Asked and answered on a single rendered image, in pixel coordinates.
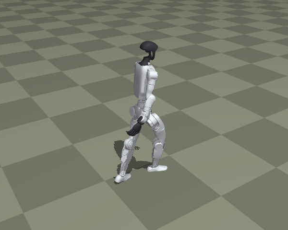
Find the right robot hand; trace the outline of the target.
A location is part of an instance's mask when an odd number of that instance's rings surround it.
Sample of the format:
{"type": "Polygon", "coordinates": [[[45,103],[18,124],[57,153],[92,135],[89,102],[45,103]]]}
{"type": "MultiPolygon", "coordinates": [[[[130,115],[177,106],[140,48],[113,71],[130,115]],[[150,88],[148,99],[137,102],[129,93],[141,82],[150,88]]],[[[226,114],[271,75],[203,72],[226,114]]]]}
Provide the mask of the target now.
{"type": "Polygon", "coordinates": [[[143,117],[140,116],[140,117],[138,118],[138,120],[137,120],[138,123],[135,124],[130,131],[126,131],[129,136],[135,136],[136,134],[138,134],[138,133],[140,132],[140,130],[141,130],[141,125],[144,124],[144,123],[141,123],[142,118],[143,118],[143,117]]]}

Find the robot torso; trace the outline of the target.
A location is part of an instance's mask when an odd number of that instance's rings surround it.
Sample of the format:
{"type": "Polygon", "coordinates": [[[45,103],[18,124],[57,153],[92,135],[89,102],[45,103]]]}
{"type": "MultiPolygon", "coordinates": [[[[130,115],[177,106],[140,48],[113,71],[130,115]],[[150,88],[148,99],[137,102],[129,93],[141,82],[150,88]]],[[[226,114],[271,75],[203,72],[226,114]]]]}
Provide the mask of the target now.
{"type": "Polygon", "coordinates": [[[147,87],[147,78],[146,78],[147,69],[155,70],[155,68],[153,67],[153,65],[150,64],[150,62],[148,62],[147,66],[141,66],[139,62],[137,62],[137,64],[135,65],[135,72],[134,72],[134,95],[139,99],[138,103],[135,104],[134,106],[135,114],[137,115],[137,117],[141,115],[144,108],[144,103],[146,102],[145,94],[147,87]]]}

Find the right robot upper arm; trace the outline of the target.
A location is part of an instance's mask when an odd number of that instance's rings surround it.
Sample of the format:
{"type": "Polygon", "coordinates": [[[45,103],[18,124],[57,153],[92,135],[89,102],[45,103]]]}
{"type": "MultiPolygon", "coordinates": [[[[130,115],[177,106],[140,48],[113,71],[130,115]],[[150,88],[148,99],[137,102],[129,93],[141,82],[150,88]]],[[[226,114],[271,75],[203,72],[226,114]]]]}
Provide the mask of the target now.
{"type": "Polygon", "coordinates": [[[153,95],[152,92],[155,89],[155,84],[158,78],[158,73],[154,69],[147,69],[146,78],[147,78],[147,87],[146,87],[145,98],[147,100],[147,98],[150,95],[153,95]]]}

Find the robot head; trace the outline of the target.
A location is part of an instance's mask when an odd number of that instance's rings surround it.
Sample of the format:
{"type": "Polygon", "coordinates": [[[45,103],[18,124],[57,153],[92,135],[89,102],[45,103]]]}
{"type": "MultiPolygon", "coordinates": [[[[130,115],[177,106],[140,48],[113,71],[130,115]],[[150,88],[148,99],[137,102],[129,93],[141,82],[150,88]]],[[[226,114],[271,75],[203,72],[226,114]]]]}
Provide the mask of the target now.
{"type": "Polygon", "coordinates": [[[141,66],[147,66],[148,62],[155,58],[155,52],[158,49],[158,46],[152,41],[145,41],[141,43],[140,49],[145,50],[145,52],[149,53],[149,56],[144,57],[143,60],[139,62],[141,66]],[[153,52],[153,56],[151,55],[151,52],[153,52]]]}

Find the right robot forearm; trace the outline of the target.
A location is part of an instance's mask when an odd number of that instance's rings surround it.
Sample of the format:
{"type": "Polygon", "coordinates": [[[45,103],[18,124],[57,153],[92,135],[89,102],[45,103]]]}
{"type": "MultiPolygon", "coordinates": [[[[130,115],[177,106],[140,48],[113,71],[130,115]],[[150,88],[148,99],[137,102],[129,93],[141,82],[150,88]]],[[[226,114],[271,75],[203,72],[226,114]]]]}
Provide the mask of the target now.
{"type": "Polygon", "coordinates": [[[143,108],[143,111],[140,115],[143,117],[141,120],[141,123],[145,123],[147,118],[149,117],[150,109],[151,109],[154,101],[155,101],[155,97],[153,95],[150,95],[147,98],[146,102],[144,103],[144,108],[143,108]]]}

